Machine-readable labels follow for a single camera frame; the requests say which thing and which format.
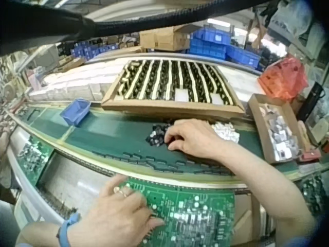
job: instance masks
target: woman's right hand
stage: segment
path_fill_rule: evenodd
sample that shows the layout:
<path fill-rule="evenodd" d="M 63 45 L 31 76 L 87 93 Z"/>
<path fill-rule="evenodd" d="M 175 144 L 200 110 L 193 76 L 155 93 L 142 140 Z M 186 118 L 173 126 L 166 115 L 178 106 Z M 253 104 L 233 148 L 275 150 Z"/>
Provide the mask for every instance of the woman's right hand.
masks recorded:
<path fill-rule="evenodd" d="M 197 119 L 177 120 L 168 128 L 164 142 L 168 149 L 180 150 L 201 158 L 217 159 L 217 154 L 223 152 L 229 142 L 221 139 L 206 121 Z"/>

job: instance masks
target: ring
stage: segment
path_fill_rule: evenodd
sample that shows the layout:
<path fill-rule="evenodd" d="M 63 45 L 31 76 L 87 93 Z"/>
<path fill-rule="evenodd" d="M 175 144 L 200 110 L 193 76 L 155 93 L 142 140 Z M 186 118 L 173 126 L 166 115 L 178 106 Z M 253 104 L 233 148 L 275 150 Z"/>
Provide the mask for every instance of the ring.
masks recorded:
<path fill-rule="evenodd" d="M 114 194 L 117 194 L 117 193 L 120 193 L 120 194 L 122 194 L 125 198 L 127 198 L 127 195 L 120 189 L 120 187 L 118 187 L 118 186 L 115 186 L 114 188 L 113 188 L 113 192 L 114 192 Z"/>

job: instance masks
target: blue wristband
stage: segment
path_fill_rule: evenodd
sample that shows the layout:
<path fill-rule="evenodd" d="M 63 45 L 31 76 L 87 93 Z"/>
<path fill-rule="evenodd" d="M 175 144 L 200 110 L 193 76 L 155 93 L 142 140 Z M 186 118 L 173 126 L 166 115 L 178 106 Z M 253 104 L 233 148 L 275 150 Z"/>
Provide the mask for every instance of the blue wristband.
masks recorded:
<path fill-rule="evenodd" d="M 58 241 L 61 247 L 70 247 L 70 243 L 68 242 L 68 238 L 67 238 L 67 229 L 69 226 L 77 223 L 78 221 L 79 221 L 79 214 L 74 213 L 60 227 L 58 231 Z"/>

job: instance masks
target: pink plastic bag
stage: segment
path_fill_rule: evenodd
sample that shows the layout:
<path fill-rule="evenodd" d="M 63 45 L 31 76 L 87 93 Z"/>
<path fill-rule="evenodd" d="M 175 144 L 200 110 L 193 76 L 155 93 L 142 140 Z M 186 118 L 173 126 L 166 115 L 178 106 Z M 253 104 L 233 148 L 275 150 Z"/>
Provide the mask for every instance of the pink plastic bag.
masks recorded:
<path fill-rule="evenodd" d="M 270 65 L 258 82 L 268 96 L 288 101 L 308 85 L 304 65 L 295 57 Z"/>

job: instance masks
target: green circuit board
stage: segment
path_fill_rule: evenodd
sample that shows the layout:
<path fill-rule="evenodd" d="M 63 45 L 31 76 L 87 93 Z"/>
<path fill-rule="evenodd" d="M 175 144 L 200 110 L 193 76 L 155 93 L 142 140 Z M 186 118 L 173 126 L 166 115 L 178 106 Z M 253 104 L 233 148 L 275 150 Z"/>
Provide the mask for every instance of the green circuit board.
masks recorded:
<path fill-rule="evenodd" d="M 35 186 L 53 153 L 53 148 L 30 136 L 17 157 L 18 164 L 30 183 Z"/>
<path fill-rule="evenodd" d="M 155 217 L 166 222 L 141 246 L 230 246 L 234 193 L 129 179 L 127 186 L 145 195 Z"/>

